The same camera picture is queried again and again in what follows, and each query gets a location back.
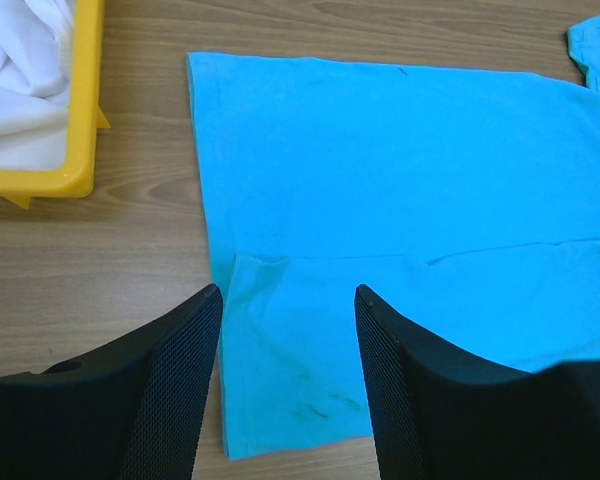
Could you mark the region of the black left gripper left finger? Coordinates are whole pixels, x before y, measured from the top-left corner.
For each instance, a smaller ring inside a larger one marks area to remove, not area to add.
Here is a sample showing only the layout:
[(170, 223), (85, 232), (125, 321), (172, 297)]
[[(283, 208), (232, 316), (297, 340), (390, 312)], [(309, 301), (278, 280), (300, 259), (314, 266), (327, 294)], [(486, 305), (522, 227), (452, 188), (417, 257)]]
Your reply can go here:
[(170, 312), (40, 373), (0, 377), (0, 479), (188, 479), (223, 300)]

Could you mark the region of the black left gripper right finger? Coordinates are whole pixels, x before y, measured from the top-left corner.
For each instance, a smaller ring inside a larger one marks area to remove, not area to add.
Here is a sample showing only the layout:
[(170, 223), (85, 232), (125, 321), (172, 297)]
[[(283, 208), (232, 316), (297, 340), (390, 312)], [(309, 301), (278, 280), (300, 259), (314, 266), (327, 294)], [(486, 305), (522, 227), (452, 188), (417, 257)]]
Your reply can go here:
[(600, 361), (526, 373), (399, 314), (371, 288), (355, 317), (384, 479), (600, 479)]

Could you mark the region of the cyan blue t-shirt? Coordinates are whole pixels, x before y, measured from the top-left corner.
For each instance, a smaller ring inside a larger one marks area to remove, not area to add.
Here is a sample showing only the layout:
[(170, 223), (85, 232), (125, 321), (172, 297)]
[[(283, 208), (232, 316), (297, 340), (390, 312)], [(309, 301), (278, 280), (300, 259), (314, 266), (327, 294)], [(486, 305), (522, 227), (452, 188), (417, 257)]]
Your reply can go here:
[(188, 56), (229, 459), (370, 434), (361, 284), (507, 366), (600, 359), (600, 16), (567, 37), (584, 85)]

